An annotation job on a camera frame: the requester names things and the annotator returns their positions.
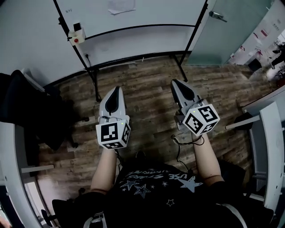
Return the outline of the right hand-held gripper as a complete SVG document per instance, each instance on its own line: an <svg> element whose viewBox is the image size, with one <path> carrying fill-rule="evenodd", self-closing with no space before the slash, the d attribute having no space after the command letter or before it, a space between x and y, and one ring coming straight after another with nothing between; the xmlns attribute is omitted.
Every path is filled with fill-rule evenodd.
<svg viewBox="0 0 285 228"><path fill-rule="evenodd" d="M214 106L207 100L200 99L200 96L189 83L173 79L171 81L171 91L174 101L181 110L175 114L175 122L180 127L185 126L195 136L201 136L213 130L220 121L220 117ZM185 100L195 101L192 106L184 107Z"/></svg>

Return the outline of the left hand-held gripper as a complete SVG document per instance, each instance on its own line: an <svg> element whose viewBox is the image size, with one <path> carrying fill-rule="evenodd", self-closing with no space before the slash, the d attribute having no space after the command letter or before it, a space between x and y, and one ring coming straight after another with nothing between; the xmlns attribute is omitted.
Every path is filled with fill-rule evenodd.
<svg viewBox="0 0 285 228"><path fill-rule="evenodd" d="M100 146L108 150L127 146L131 131L130 117L126 115L121 87L114 87L102 99L99 106L98 121L96 132Z"/></svg>

